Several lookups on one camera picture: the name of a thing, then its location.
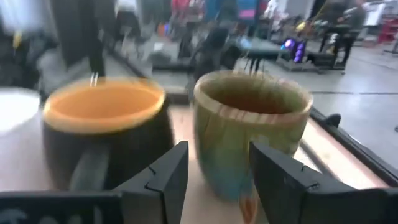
purple light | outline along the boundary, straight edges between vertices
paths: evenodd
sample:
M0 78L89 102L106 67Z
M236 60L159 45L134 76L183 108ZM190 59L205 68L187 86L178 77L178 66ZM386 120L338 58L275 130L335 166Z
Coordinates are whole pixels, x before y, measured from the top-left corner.
M285 45L285 47L290 47L290 45L293 45L293 41L291 39L286 40L284 45Z
M304 48L304 43L299 44L298 47L297 47L297 49L299 49L299 50L301 50L303 48Z
M164 25L164 31L165 31L165 34L169 34L169 32L170 32L170 24L169 23L166 23L166 25Z

metal pole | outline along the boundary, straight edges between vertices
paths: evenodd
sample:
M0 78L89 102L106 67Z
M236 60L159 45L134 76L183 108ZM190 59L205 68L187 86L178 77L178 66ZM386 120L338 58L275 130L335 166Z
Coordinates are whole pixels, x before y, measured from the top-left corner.
M99 27L95 15L95 0L79 0L78 5L91 71L98 77L105 77L103 46L98 38Z
M256 7L254 11L254 30L257 30L260 20L260 2L262 0L256 0Z

red object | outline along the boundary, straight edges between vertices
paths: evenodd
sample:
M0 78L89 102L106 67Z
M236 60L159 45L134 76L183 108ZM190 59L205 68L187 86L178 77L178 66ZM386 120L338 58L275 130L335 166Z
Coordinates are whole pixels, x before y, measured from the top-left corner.
M395 39L395 34L398 31L398 18L397 17L385 17L383 18L383 25L377 43L392 42Z
M190 0L172 0L172 11L182 12L189 7Z
M260 12L265 12L267 10L267 7L268 7L268 2L266 0L260 2L259 6Z

table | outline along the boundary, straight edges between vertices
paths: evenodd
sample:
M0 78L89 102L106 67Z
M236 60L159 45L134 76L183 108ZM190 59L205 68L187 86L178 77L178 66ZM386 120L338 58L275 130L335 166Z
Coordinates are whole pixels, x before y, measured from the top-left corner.
M246 56L248 58L256 57L263 60L276 60L279 53L288 52L287 50L281 50L277 44L258 38L242 37L233 41L236 47L248 54Z
M175 130L175 142L188 141L190 145L188 186L181 223L243 223L239 206L216 198L202 177L195 153L192 109L173 106L170 108L169 115ZM41 114L38 114L30 122L35 122L37 126L40 126ZM310 120L303 140L314 148L316 154L337 175L337 178L356 188L386 186L369 170L361 167L360 162L352 155L347 154L325 131L322 131L314 121ZM6 136L0 136L0 143L10 146L3 146L0 151L0 163L2 164L0 190L51 190L49 172L44 165L44 155L41 150L40 131L25 128L22 138L23 141L18 141L15 145L12 131ZM294 158L312 169L318 170L302 149L297 150Z

cup rim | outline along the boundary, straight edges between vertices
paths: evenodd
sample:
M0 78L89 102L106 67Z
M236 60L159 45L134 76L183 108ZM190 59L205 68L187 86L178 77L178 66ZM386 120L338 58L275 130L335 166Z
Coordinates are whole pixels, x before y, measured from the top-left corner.
M240 110L237 108L230 107L228 105L222 104L215 99L209 97L204 91L202 86L208 82L216 79L232 79L232 78L242 78L247 77L250 79L255 79L257 82L264 82L270 78L275 81L276 85L282 86L284 88L296 91L303 101L306 102L304 108L300 111L293 111L286 114L266 114L266 113L256 113L245 110ZM202 76L194 87L193 94L195 96L195 101L201 106L210 110L212 113L218 116L229 119L240 121L244 123L251 124L278 124L278 123L291 123L308 116L309 111L313 104L313 96L304 88L302 88L297 82L284 78L275 78L262 74L261 72L256 75L249 75L241 71L236 70L220 70L208 73Z
M122 131L135 128L153 118L162 108L165 101L165 91L155 82L143 78L99 78L99 82L106 84L90 86L87 79L80 80L74 84L58 89L47 99L43 109L44 122L59 131L82 134L99 134ZM153 105L136 113L115 116L112 118L79 118L59 112L53 106L73 95L88 91L89 88L109 88L112 85L122 88L133 88L144 91L157 99Z

